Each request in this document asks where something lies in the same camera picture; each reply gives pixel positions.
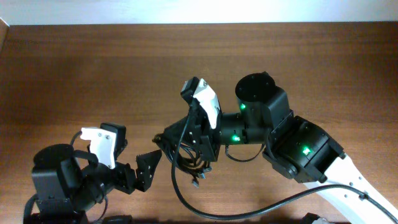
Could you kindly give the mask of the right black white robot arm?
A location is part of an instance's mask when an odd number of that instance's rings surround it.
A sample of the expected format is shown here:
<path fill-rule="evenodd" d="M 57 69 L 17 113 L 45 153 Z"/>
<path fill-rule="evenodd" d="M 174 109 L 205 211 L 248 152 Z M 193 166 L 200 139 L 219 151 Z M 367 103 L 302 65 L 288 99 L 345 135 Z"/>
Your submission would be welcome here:
<path fill-rule="evenodd" d="M 317 193 L 351 223 L 396 223 L 397 209 L 360 173 L 353 161 L 324 129 L 294 115 L 286 92 L 267 73 L 252 73 L 238 81 L 237 113 L 224 113 L 219 99 L 201 78 L 186 81 L 180 92 L 188 114 L 155 135 L 173 170 L 197 182 L 211 170 L 220 152 L 233 145 L 260 145 L 259 154 L 287 179 L 305 190 L 253 212 L 215 215 L 213 220 L 240 220 L 266 214 Z"/>

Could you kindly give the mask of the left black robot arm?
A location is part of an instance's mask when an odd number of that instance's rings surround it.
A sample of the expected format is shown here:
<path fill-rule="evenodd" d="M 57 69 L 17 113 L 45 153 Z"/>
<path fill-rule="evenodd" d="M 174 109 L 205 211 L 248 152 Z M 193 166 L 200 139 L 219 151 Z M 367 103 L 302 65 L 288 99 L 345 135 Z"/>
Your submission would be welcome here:
<path fill-rule="evenodd" d="M 101 164 L 93 153 L 70 144 L 54 144 L 34 156 L 32 181 L 36 193 L 28 199 L 23 223 L 88 223 L 87 211 L 97 203 L 108 203 L 114 189 L 132 194 L 147 191 L 162 152 L 136 157 L 137 169 L 116 163 Z"/>

